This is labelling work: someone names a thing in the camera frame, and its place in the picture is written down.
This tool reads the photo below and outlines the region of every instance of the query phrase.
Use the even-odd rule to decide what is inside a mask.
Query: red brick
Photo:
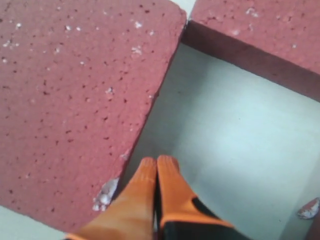
[[[197,0],[184,43],[320,101],[320,1]]]
[[[186,14],[168,0],[4,0],[0,19],[0,204],[72,231],[123,172]]]

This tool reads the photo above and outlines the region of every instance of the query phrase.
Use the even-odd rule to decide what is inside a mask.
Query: floor
[[[184,9],[194,1],[179,0]],[[297,209],[320,195],[320,103],[181,45],[126,171],[171,154],[217,215],[255,240],[301,240]],[[62,232],[0,207],[0,237]]]

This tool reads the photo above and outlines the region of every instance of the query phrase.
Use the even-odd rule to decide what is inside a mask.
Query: white floor
[[[251,238],[302,240],[311,222],[295,213],[320,195],[320,103],[181,45],[125,179],[159,154],[177,157],[200,199]],[[1,239],[62,237],[0,207]]]

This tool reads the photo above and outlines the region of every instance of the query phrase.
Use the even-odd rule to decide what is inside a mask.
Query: porous red surface
[[[320,101],[320,1],[197,0],[183,42]]]
[[[0,2],[0,204],[62,231],[97,213],[186,22],[168,0]]]

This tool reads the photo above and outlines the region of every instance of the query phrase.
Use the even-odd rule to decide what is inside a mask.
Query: gray floor
[[[190,11],[192,1],[178,0]],[[130,165],[171,154],[200,199],[256,240],[301,240],[295,212],[320,195],[320,103],[181,45]],[[57,240],[0,207],[0,238]]]

